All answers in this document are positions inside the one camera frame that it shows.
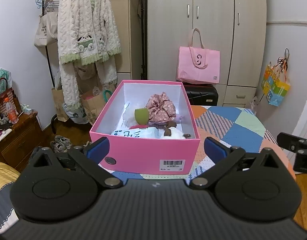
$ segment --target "blue gripper pad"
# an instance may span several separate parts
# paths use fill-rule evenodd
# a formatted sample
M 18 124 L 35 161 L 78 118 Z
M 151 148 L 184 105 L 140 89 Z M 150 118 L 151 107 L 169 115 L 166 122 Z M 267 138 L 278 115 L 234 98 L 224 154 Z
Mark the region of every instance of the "blue gripper pad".
M 212 137 L 207 137 L 204 143 L 205 154 L 215 163 L 226 158 L 230 149 Z
M 94 143 L 84 148 L 83 153 L 88 159 L 93 160 L 99 164 L 109 153 L 110 144 L 107 137 L 101 137 Z

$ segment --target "plastic bag with items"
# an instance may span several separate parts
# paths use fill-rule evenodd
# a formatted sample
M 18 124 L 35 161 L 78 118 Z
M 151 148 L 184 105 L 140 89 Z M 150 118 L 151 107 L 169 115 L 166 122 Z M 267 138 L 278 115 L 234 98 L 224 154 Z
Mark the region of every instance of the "plastic bag with items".
M 4 68 L 0 68 L 0 78 L 4 77 L 8 81 L 8 88 L 12 87 L 11 72 Z M 0 82 L 0 94 L 7 90 L 5 82 Z

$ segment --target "plastic bottle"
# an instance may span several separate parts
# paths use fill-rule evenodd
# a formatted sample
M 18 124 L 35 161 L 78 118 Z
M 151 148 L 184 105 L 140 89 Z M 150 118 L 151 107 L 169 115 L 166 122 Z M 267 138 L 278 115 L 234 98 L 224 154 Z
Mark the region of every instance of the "plastic bottle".
M 5 98 L 6 110 L 8 114 L 8 118 L 12 124 L 15 124 L 19 121 L 17 117 L 17 113 L 15 112 L 15 108 L 12 103 L 10 103 L 9 98 Z

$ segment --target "pink tote bag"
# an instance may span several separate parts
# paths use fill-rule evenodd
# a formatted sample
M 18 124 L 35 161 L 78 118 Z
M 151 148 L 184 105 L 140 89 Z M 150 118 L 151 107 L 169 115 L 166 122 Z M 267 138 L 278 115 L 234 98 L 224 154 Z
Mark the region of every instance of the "pink tote bag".
M 194 32 L 200 37 L 202 48 L 192 47 Z M 179 48 L 177 80 L 191 84 L 219 83 L 220 51 L 205 49 L 200 31 L 190 33 L 188 47 Z

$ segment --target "barcode label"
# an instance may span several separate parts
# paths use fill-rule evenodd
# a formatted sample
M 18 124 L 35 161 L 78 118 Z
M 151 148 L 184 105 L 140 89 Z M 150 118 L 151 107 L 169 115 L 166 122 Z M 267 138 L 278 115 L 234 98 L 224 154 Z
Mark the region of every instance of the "barcode label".
M 185 160 L 160 160 L 160 171 L 183 171 Z
M 164 165 L 181 165 L 182 161 L 164 161 Z

